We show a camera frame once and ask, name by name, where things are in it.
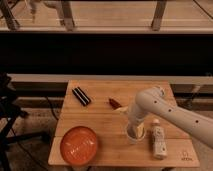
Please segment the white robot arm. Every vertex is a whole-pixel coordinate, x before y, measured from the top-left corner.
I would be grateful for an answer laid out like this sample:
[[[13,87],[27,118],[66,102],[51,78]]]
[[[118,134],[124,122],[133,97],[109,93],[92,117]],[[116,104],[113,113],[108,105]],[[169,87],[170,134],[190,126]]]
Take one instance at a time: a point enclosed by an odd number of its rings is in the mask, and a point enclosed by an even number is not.
[[[149,113],[158,115],[213,149],[213,119],[175,106],[163,99],[165,91],[152,87],[138,92],[132,104],[118,108],[139,125]]]

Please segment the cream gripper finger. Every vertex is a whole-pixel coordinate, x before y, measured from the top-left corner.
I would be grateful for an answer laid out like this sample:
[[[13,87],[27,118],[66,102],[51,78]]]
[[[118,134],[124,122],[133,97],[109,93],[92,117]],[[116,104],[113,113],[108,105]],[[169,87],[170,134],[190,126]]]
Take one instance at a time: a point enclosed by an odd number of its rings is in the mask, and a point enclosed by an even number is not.
[[[135,127],[135,134],[137,137],[141,137],[144,133],[144,124],[141,123],[140,125]]]
[[[120,114],[127,114],[127,110],[128,110],[128,106],[119,107],[119,108],[116,109],[116,111],[119,112]]]

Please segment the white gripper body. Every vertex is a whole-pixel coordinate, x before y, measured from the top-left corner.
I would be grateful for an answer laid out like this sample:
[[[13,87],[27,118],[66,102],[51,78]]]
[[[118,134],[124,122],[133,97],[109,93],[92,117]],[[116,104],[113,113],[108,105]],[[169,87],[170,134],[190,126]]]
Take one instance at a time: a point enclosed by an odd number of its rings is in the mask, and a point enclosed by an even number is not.
[[[148,115],[148,112],[143,110],[136,103],[133,103],[128,107],[127,117],[129,122],[132,125],[136,125],[136,126],[140,125],[141,123],[144,122],[144,119],[147,115]]]

